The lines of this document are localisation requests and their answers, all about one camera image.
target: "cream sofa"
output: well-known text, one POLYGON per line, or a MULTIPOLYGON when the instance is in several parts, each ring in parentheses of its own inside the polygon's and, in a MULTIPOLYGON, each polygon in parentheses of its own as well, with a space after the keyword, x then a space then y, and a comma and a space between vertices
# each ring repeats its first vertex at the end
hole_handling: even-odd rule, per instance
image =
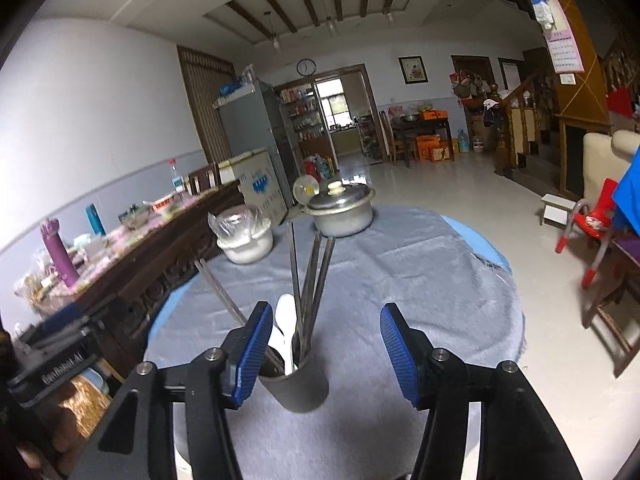
POLYGON ((595 203, 606 178, 619 181, 640 145, 640 134, 618 130, 613 137, 589 133, 584 136, 584 197, 595 203))

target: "tiled floor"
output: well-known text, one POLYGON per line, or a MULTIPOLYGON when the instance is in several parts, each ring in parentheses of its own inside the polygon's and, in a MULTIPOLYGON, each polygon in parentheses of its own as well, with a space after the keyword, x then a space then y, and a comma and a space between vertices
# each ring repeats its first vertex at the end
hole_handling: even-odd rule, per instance
MULTIPOLYGON (((594 282, 588 294, 580 288, 585 262, 593 257, 584 239, 576 235, 556 254, 560 231, 539 225, 540 197, 495 175, 485 155, 465 153, 453 163, 412 163, 409 169, 403 163, 363 167, 354 156, 341 161, 341 170, 343 178, 365 178, 376 189, 374 205, 418 206, 451 216, 507 257, 526 316, 520 365, 584 480, 613 478, 640 439, 640 358, 615 379, 606 330, 602 341, 597 330, 582 328, 580 313, 598 287, 594 282)), ((476 477, 473 460, 477 453, 465 479, 476 477)))

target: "utensil holder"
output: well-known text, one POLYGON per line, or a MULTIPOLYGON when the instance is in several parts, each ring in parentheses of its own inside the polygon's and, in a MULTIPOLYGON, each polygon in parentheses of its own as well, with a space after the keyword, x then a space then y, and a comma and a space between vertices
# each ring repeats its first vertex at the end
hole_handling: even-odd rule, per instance
POLYGON ((293 413, 312 412, 329 395, 329 381, 313 352, 309 352, 292 374, 258 378, 278 403, 293 413))

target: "picture frame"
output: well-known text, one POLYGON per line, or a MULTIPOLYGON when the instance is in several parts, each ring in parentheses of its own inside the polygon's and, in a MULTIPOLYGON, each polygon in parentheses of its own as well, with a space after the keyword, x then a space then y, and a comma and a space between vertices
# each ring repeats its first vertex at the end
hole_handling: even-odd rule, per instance
POLYGON ((411 85, 414 83, 428 83, 427 71, 424 69, 422 56, 399 57, 400 67, 402 69, 402 77, 404 84, 411 85))

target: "hand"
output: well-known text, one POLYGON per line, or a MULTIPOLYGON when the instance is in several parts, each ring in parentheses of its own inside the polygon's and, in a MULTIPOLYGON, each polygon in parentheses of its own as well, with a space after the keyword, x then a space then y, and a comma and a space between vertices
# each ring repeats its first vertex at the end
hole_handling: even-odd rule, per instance
MULTIPOLYGON (((56 470, 65 476, 73 471, 78 457, 82 452, 84 437, 76 427, 76 416, 68 408, 59 406, 61 402, 73 397, 76 388, 71 382, 65 383, 52 394, 43 404, 38 407, 46 410, 41 414, 44 424, 51 428, 51 442, 53 447, 62 455, 56 464, 52 464, 56 470)), ((18 447, 18 451, 30 469, 40 470, 43 467, 42 453, 31 444, 23 444, 18 447)))

